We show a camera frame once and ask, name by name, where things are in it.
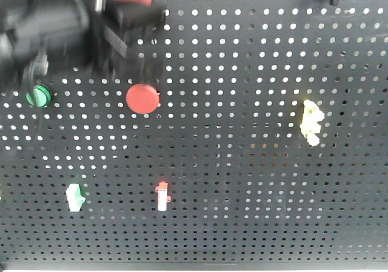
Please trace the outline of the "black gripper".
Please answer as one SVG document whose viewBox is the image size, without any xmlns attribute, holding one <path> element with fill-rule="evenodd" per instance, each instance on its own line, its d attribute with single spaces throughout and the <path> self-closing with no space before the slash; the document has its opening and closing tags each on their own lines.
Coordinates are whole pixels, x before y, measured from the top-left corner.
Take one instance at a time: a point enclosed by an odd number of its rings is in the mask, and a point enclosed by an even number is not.
<svg viewBox="0 0 388 272">
<path fill-rule="evenodd" d="M 137 40 L 152 40 L 164 28 L 166 8 L 138 2 L 89 0 L 90 52 L 93 73 L 115 73 L 131 69 L 142 76 L 145 66 L 133 66 L 138 58 L 132 53 Z"/>
</svg>

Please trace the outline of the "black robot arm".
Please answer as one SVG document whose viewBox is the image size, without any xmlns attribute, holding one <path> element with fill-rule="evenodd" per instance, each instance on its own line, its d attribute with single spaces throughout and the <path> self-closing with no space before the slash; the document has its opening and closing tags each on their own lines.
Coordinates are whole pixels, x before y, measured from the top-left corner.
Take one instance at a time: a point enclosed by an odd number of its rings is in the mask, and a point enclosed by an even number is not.
<svg viewBox="0 0 388 272">
<path fill-rule="evenodd" d="M 68 68 L 113 71 L 165 20 L 165 7 L 138 1 L 1 0 L 1 91 Z"/>
</svg>

